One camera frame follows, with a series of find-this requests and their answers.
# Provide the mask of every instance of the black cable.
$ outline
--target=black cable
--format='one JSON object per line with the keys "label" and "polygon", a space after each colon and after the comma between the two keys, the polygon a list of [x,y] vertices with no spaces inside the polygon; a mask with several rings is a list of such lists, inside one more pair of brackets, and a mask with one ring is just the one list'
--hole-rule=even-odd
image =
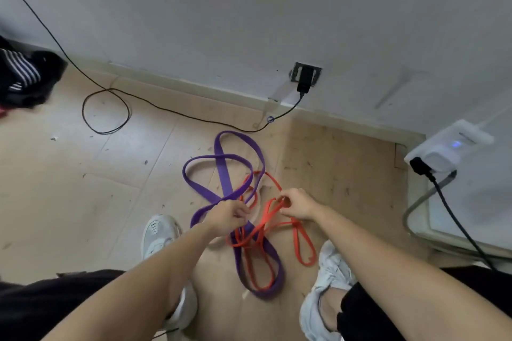
{"label": "black cable", "polygon": [[[22,0],[25,5],[29,8],[29,10],[32,12],[32,14],[34,14],[34,16],[36,17],[36,19],[39,21],[39,23],[41,23],[42,27],[44,27],[46,29],[46,31],[48,32],[48,34],[50,34],[50,36],[52,37],[52,39],[55,41],[55,43],[57,44],[57,46],[59,47],[59,49],[62,51],[62,53],[64,54],[64,56],[67,58],[67,60],[80,72],[82,73],[88,80],[90,80],[93,84],[99,86],[101,88],[101,90],[99,91],[96,91],[96,92],[93,92],[91,93],[90,95],[88,95],[84,100],[83,100],[83,103],[82,103],[82,119],[83,121],[87,124],[87,127],[89,127],[92,131],[94,131],[95,133],[99,134],[99,135],[110,135],[110,134],[113,134],[117,131],[119,131],[121,128],[123,128],[126,123],[128,123],[131,119],[131,115],[132,115],[132,112],[131,112],[131,109],[130,109],[130,106],[128,105],[128,103],[121,97],[119,96],[118,94],[114,93],[114,91],[116,92],[120,92],[120,93],[123,93],[123,94],[126,94],[128,96],[131,96],[132,98],[136,98],[136,99],[139,99],[139,100],[142,100],[150,105],[152,105],[153,107],[155,108],[158,108],[158,109],[161,109],[162,111],[167,111],[167,112],[172,112],[172,113],[175,113],[176,115],[180,115],[180,116],[183,116],[183,117],[187,117],[189,119],[193,119],[193,120],[198,120],[198,121],[202,121],[204,123],[213,123],[213,124],[220,124],[220,125],[225,125],[226,127],[230,127],[230,128],[233,128],[237,131],[240,131],[240,132],[246,132],[246,133],[254,133],[254,132],[259,132],[261,130],[263,130],[264,128],[266,128],[267,125],[269,125],[270,123],[274,122],[274,120],[277,120],[278,118],[280,117],[283,117],[284,115],[290,113],[297,105],[298,103],[301,102],[302,98],[304,97],[304,93],[301,93],[301,97],[300,99],[298,99],[298,101],[296,102],[296,104],[294,106],[292,106],[288,111],[286,111],[285,113],[279,115],[279,116],[276,116],[276,117],[272,117],[272,116],[269,116],[267,118],[267,122],[266,124],[259,128],[258,130],[243,130],[241,128],[238,128],[232,124],[227,124],[227,123],[223,123],[221,121],[214,121],[214,120],[205,120],[205,119],[200,119],[198,117],[193,117],[193,116],[189,116],[189,115],[185,115],[184,113],[181,113],[181,112],[177,112],[177,111],[173,111],[171,109],[168,109],[168,108],[163,108],[163,107],[159,107],[158,105],[155,105],[153,104],[151,101],[149,100],[146,100],[146,99],[143,99],[141,97],[138,97],[134,94],[131,94],[131,93],[128,93],[128,92],[125,92],[125,91],[122,91],[120,89],[117,89],[117,88],[104,88],[103,86],[101,86],[100,84],[98,84],[96,81],[94,81],[92,78],[90,78],[86,73],[84,73],[74,62],[73,60],[71,60],[71,58],[69,58],[68,54],[65,52],[65,50],[62,48],[61,44],[59,43],[59,41],[55,38],[55,36],[52,34],[52,32],[50,31],[50,29],[43,23],[43,21],[41,20],[41,18],[36,14],[36,12],[34,11],[34,9],[32,7],[30,7],[30,4],[26,1],[26,0]],[[110,131],[97,131],[95,130],[94,128],[92,128],[92,126],[87,122],[87,119],[86,119],[86,115],[85,115],[85,109],[86,109],[86,103],[87,101],[94,95],[96,94],[99,94],[99,93],[103,93],[103,92],[109,92],[111,94],[113,94],[114,96],[116,96],[118,99],[121,100],[121,102],[125,105],[125,108],[126,108],[126,111],[127,111],[127,115],[126,115],[126,119],[125,121],[117,126],[116,128],[110,130]]]}
{"label": "black cable", "polygon": [[179,330],[179,328],[171,329],[171,330],[165,331],[163,333],[157,334],[152,339],[155,339],[155,338],[158,338],[158,337],[162,337],[164,334],[172,333],[172,332],[175,332],[176,330]]}
{"label": "black cable", "polygon": [[448,206],[448,202],[446,202],[445,196],[443,195],[443,192],[441,191],[441,187],[439,187],[439,184],[436,181],[436,178],[432,175],[432,173],[427,173],[426,177],[434,184],[434,187],[436,188],[437,193],[439,194],[439,198],[441,199],[441,202],[446,208],[446,211],[450,215],[451,219],[457,224],[457,227],[459,227],[460,231],[466,236],[466,239],[471,243],[473,247],[477,250],[478,254],[482,258],[483,262],[487,264],[487,266],[493,270],[496,271],[496,267],[491,263],[489,257],[483,252],[482,248],[473,240],[473,238],[470,236],[469,233],[464,229],[462,224],[458,221],[457,217],[453,214],[450,207]]}

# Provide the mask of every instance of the person's left arm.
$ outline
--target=person's left arm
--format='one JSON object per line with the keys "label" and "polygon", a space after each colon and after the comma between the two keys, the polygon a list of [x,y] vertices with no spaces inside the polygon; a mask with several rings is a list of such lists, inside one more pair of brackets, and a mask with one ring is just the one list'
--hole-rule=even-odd
{"label": "person's left arm", "polygon": [[89,297],[43,341],[150,340],[208,243],[243,226],[248,213],[241,201],[220,202],[202,223]]}

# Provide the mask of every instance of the purple loop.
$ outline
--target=purple loop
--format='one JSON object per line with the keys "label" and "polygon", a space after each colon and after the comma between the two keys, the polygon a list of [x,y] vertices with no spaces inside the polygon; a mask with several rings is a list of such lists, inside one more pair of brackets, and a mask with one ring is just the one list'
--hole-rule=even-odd
{"label": "purple loop", "polygon": [[[253,165],[247,159],[242,158],[240,155],[225,154],[224,151],[222,150],[220,138],[223,134],[235,135],[235,136],[239,137],[241,140],[243,140],[244,142],[246,142],[256,152],[257,156],[259,157],[259,159],[262,163],[261,172],[258,176],[256,176],[256,182],[254,184],[254,189],[252,190],[250,195],[247,197],[245,203],[247,203],[250,199],[252,199],[254,197],[254,194],[255,194],[256,190],[258,189],[259,182],[261,181],[261,178],[265,174],[265,158],[263,156],[263,152],[261,151],[258,144],[253,139],[249,138],[245,134],[242,134],[242,133],[236,132],[236,131],[220,132],[215,138],[215,142],[214,142],[214,152],[215,153],[214,153],[214,155],[197,156],[195,158],[189,159],[183,165],[182,172],[183,172],[183,178],[185,179],[185,181],[190,185],[191,188],[193,188],[196,192],[198,192],[200,195],[202,195],[204,198],[206,198],[210,202],[210,204],[208,206],[205,206],[194,213],[194,215],[192,216],[192,219],[190,221],[190,227],[193,227],[194,225],[199,223],[201,221],[201,218],[210,209],[212,209],[215,205],[217,205],[219,202],[224,201],[224,200],[239,199],[240,196],[243,195],[247,191],[247,189],[249,189],[249,187],[251,186],[251,184],[253,182],[253,179],[254,179]],[[205,188],[204,186],[200,185],[199,183],[192,181],[187,176],[186,168],[189,165],[189,163],[191,163],[192,161],[197,160],[197,159],[208,159],[208,158],[215,159],[215,163],[217,164],[217,171],[219,173],[219,178],[221,181],[222,192],[224,194],[224,197],[218,196],[217,194],[215,194],[211,190]],[[250,171],[250,175],[247,178],[247,180],[242,184],[242,186],[240,186],[238,189],[236,189],[234,191],[233,191],[233,186],[231,184],[231,179],[229,178],[226,159],[233,159],[240,163],[243,163],[245,166],[247,166],[247,168]],[[244,226],[244,229],[245,229],[245,233],[247,235],[249,235],[253,231],[254,225],[251,224],[250,222],[247,222],[247,224]],[[258,238],[258,234],[259,233],[255,234],[253,236],[254,241],[256,241],[256,239]],[[231,242],[233,244],[236,244],[237,242],[236,242],[234,232],[231,232],[230,237],[231,237]],[[278,272],[275,277],[275,281],[272,283],[270,288],[268,288],[264,291],[257,291],[257,290],[252,289],[247,281],[247,278],[246,278],[246,275],[245,275],[245,272],[243,269],[241,247],[233,248],[234,259],[235,259],[237,273],[240,278],[240,281],[249,291],[251,291],[251,293],[256,295],[258,298],[264,299],[264,298],[270,298],[271,296],[273,296],[275,293],[277,293],[279,291],[279,289],[283,286],[283,283],[285,280],[285,274],[284,274],[283,265],[281,263],[281,260],[279,259],[279,255],[278,255],[277,251],[272,246],[270,241],[268,241],[266,238],[263,238],[263,250],[266,252],[266,254],[268,254],[277,263]]]}

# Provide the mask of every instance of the orange resistance band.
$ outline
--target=orange resistance band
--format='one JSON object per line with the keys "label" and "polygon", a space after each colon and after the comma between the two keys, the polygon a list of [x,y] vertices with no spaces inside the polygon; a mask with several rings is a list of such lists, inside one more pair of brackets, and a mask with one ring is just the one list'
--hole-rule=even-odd
{"label": "orange resistance band", "polygon": [[[256,176],[260,172],[261,171],[254,171],[253,174]],[[282,188],[281,188],[281,186],[279,186],[279,183],[275,180],[275,178],[267,172],[265,172],[265,174],[274,182],[275,186],[279,189],[279,191],[281,191]],[[247,175],[245,177],[243,182],[246,182],[247,178],[249,178],[249,175]],[[253,190],[253,187],[250,186],[249,189],[247,189],[247,190],[248,191]],[[276,198],[272,198],[265,204],[265,209],[263,209],[263,216],[261,218],[261,222],[254,227],[253,231],[248,236],[245,235],[244,227],[238,228],[237,230],[234,231],[234,235],[235,235],[235,238],[237,241],[236,244],[233,244],[229,240],[229,238],[230,238],[229,235],[226,236],[226,242],[228,243],[228,245],[230,245],[231,247],[242,247],[244,257],[245,257],[245,262],[247,263],[247,270],[249,272],[249,277],[251,279],[253,286],[258,291],[264,291],[264,290],[269,289],[270,286],[272,286],[272,284],[275,281],[275,271],[272,267],[272,264],[270,263],[267,253],[263,249],[263,238],[265,237],[265,233],[273,228],[276,228],[281,225],[291,225],[293,228],[293,244],[295,246],[295,256],[297,257],[297,260],[299,261],[299,263],[301,263],[302,265],[304,265],[306,267],[310,267],[317,262],[317,251],[315,250],[315,247],[313,246],[311,239],[309,238],[308,234],[306,233],[306,230],[304,229],[304,227],[302,226],[302,223],[299,220],[297,220],[296,218],[290,217],[291,221],[278,222],[278,223],[272,224],[270,226],[266,226],[267,223],[270,220],[272,220],[272,217],[274,217],[274,215],[282,207],[285,206],[285,202],[282,200],[282,201],[278,202],[278,204],[275,206],[274,209],[272,209],[272,211],[270,211],[270,206],[272,205],[272,202],[274,202],[275,200],[276,200]],[[254,193],[254,201],[249,206],[249,209],[253,209],[257,202],[258,202],[258,193],[255,192]],[[258,238],[254,241],[254,244],[253,244],[252,238],[256,233],[258,233]],[[309,247],[311,248],[312,255],[309,258],[309,262],[307,262],[307,263],[302,259],[302,256],[301,256],[301,245],[298,241],[299,233],[302,234],[302,236],[304,237],[304,240],[306,241],[306,243],[308,243]],[[270,269],[270,282],[265,287],[260,287],[258,285],[258,282],[256,282],[256,277],[254,275],[254,269],[253,269],[253,260],[251,258],[251,253],[250,253],[250,250],[253,247],[257,247],[259,249],[259,251],[263,255],[263,259],[265,260],[265,262],[268,265],[268,268]]]}

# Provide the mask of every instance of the shoe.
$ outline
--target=shoe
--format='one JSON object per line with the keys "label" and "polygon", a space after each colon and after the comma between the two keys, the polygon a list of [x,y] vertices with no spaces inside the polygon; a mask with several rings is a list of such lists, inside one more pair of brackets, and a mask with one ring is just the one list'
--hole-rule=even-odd
{"label": "shoe", "polygon": [[[140,246],[142,259],[145,260],[180,237],[180,228],[176,220],[167,215],[154,215],[147,222]],[[163,330],[185,329],[197,313],[197,296],[190,281],[181,292],[180,302],[170,318],[166,318]]]}
{"label": "shoe", "polygon": [[318,256],[317,281],[301,306],[299,322],[306,338],[310,341],[339,341],[338,332],[329,331],[320,316],[320,297],[329,287],[350,290],[357,283],[352,270],[343,260],[330,240],[326,241]]}

